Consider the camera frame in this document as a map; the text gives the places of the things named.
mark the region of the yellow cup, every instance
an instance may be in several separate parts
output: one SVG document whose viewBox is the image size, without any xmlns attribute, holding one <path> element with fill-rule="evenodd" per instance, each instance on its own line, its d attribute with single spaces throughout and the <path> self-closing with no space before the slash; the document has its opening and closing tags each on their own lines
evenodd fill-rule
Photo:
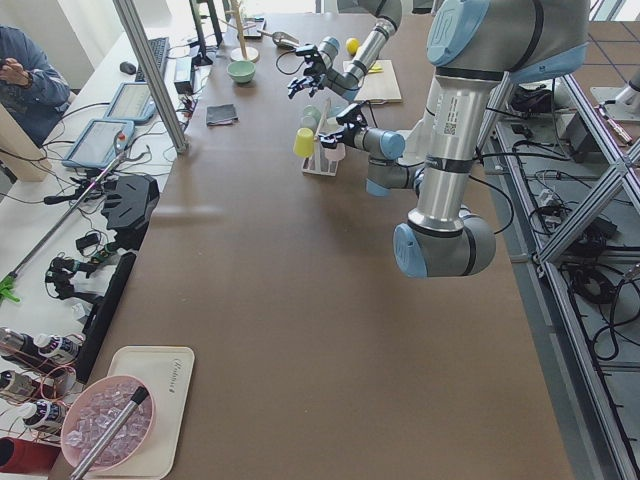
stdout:
<svg viewBox="0 0 640 480">
<path fill-rule="evenodd" d="M 296 141 L 293 143 L 293 153 L 301 158 L 313 155 L 313 132 L 309 128 L 299 128 Z"/>
</svg>

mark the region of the power adapter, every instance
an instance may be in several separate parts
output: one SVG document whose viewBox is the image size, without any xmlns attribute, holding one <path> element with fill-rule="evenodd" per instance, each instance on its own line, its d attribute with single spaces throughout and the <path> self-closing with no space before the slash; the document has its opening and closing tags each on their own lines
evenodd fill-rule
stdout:
<svg viewBox="0 0 640 480">
<path fill-rule="evenodd" d="M 193 94 L 193 79 L 195 70 L 191 63 L 191 57 L 181 57 L 176 59 L 176 73 L 173 77 L 173 84 L 176 92 L 181 95 Z"/>
</svg>

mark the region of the tablet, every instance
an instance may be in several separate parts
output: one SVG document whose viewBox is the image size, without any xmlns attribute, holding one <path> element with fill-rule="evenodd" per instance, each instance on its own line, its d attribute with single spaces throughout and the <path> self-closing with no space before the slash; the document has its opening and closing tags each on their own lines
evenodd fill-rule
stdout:
<svg viewBox="0 0 640 480">
<path fill-rule="evenodd" d="M 111 100 L 104 118 L 147 123 L 156 113 L 156 104 L 146 82 L 122 83 Z"/>
<path fill-rule="evenodd" d="M 120 132 L 124 138 L 117 138 Z M 71 168 L 105 168 L 116 158 L 116 147 L 121 151 L 129 146 L 134 132 L 135 125 L 130 120 L 91 120 L 62 164 Z"/>
</svg>

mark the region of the green bowl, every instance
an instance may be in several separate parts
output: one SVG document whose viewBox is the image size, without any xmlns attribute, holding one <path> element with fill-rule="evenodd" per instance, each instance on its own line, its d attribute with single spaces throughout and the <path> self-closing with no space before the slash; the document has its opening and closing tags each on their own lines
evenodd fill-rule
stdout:
<svg viewBox="0 0 640 480">
<path fill-rule="evenodd" d="M 256 73 L 256 66 L 249 60 L 238 60 L 231 62 L 227 67 L 227 73 L 236 83 L 247 83 Z"/>
</svg>

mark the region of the bottle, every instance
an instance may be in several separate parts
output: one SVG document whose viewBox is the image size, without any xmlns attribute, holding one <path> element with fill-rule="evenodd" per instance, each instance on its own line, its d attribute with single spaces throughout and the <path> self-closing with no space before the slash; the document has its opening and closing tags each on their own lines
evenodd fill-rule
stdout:
<svg viewBox="0 0 640 480">
<path fill-rule="evenodd" d="M 78 340 L 60 335 L 38 335 L 33 343 L 43 357 L 50 358 L 58 365 L 73 363 L 80 352 Z"/>
<path fill-rule="evenodd" d="M 49 385 L 43 385 L 42 390 L 47 397 L 53 395 L 53 388 Z M 20 403 L 42 398 L 40 383 L 22 373 L 5 370 L 0 373 L 0 397 L 10 402 Z"/>
<path fill-rule="evenodd" d="M 43 357 L 33 343 L 33 337 L 26 333 L 14 332 L 10 328 L 0 327 L 0 356 L 26 370 L 34 370 L 42 375 L 58 378 L 66 374 L 59 365 Z"/>
<path fill-rule="evenodd" d="M 25 403 L 17 409 L 24 426 L 31 430 L 59 436 L 67 409 L 63 405 L 48 400 Z"/>
</svg>

